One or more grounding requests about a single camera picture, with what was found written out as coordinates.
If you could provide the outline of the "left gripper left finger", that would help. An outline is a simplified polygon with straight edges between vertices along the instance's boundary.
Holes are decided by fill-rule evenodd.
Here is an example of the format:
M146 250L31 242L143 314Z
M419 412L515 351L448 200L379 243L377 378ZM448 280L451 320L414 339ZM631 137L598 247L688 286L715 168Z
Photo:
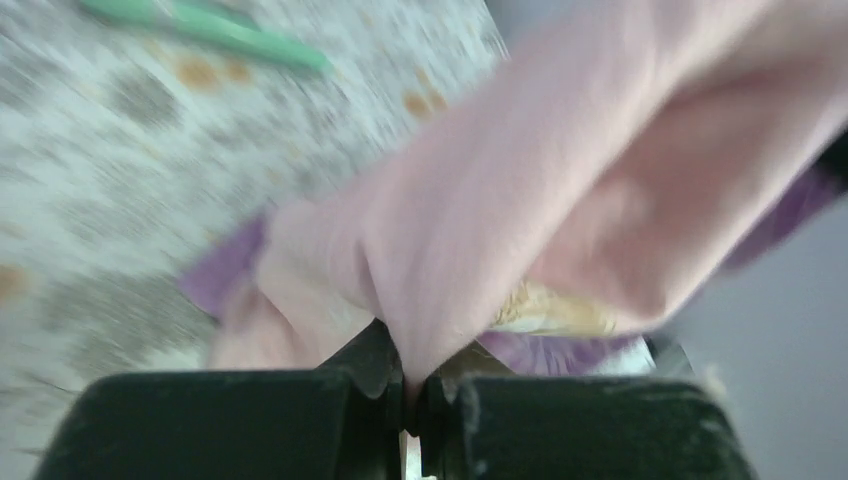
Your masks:
M38 479L399 479L403 381L372 322L312 370L113 375L61 421Z

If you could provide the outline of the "pink purple pillowcase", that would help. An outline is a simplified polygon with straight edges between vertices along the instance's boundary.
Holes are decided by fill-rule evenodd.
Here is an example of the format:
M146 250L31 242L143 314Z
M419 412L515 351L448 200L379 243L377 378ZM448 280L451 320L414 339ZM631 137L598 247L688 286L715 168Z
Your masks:
M206 366L305 369L382 320L420 385L488 332L639 334L829 202L843 1L585 1L471 97L187 276Z

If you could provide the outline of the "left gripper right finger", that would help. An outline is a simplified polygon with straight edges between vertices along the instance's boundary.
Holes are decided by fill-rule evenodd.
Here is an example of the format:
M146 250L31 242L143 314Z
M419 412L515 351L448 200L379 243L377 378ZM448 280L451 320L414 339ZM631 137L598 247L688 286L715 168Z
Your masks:
M439 479L752 479L718 390L639 337L486 334L417 401Z

